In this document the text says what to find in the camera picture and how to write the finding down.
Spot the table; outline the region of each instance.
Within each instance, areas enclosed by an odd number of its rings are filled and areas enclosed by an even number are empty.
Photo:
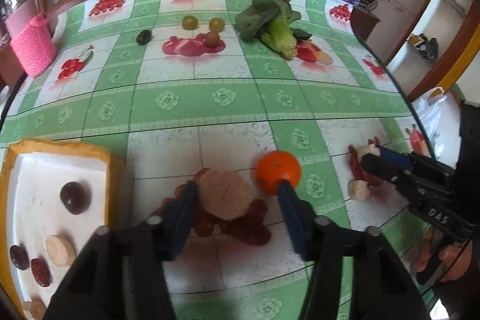
[[[24,137],[110,148],[134,174],[135,224],[204,167],[237,170],[255,187],[258,157],[289,151],[302,166],[296,192],[317,214],[357,230],[379,226],[402,259],[412,256],[426,224],[407,212],[405,199],[397,192],[365,202],[348,196],[347,146],[377,136],[388,148],[411,151],[406,129],[415,120],[350,23],[330,14],[342,1],[291,0],[302,15],[292,27],[313,33],[330,65],[286,61],[260,41],[241,41],[232,24],[251,0],[125,0],[89,17],[97,2],[59,17],[57,58],[16,96],[0,133],[2,153]],[[198,18],[198,29],[181,27],[185,15]],[[172,35],[207,32],[213,17],[226,22],[224,51],[162,52]],[[143,29],[152,29],[153,39],[139,46]],[[86,66],[58,80],[64,63],[89,45],[93,57]],[[193,234],[178,259],[165,264],[179,319],[296,318],[313,266],[293,252],[275,198],[257,194],[269,205],[267,245],[252,247],[216,228],[208,238]],[[351,299],[349,259],[343,274],[340,319],[347,318]]]

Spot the printed fruit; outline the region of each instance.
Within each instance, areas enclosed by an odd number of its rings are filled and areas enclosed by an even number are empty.
[[[185,16],[181,25],[186,31],[194,31],[198,28],[198,20],[194,16]]]
[[[115,10],[117,7],[122,7],[125,2],[126,0],[99,0],[98,3],[93,6],[92,10],[90,10],[88,16],[97,16],[100,13]]]
[[[287,180],[295,188],[302,176],[302,169],[295,156],[286,151],[272,151],[260,158],[255,176],[260,188],[272,196],[278,192],[278,184]]]
[[[208,28],[210,31],[214,31],[215,33],[220,33],[225,29],[225,21],[222,18],[212,18],[208,23]]]

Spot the hand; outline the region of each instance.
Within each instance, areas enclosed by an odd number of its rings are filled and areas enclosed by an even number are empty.
[[[428,261],[433,255],[431,249],[431,241],[434,237],[433,234],[433,229],[430,229],[423,239],[420,249],[420,257],[417,259],[414,266],[417,272],[425,270]],[[462,247],[447,246],[440,251],[438,257],[446,267],[449,267],[457,258],[457,255],[461,250]],[[462,255],[458,258],[450,271],[447,272],[446,276],[442,278],[441,282],[454,281],[465,274],[472,260],[472,250],[473,245],[470,241],[467,248],[465,248],[465,251],[463,251]]]

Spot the orange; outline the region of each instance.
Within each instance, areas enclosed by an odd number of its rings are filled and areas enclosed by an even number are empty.
[[[282,180],[290,181],[295,188],[302,176],[301,171],[299,162],[290,152],[272,151],[258,160],[255,176],[265,193],[276,196]]]

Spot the leafy green vegetable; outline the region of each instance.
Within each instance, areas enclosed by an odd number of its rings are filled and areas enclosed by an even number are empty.
[[[273,51],[292,59],[297,55],[297,39],[290,24],[301,17],[285,0],[251,0],[251,6],[235,16],[235,23],[242,40],[258,37]]]

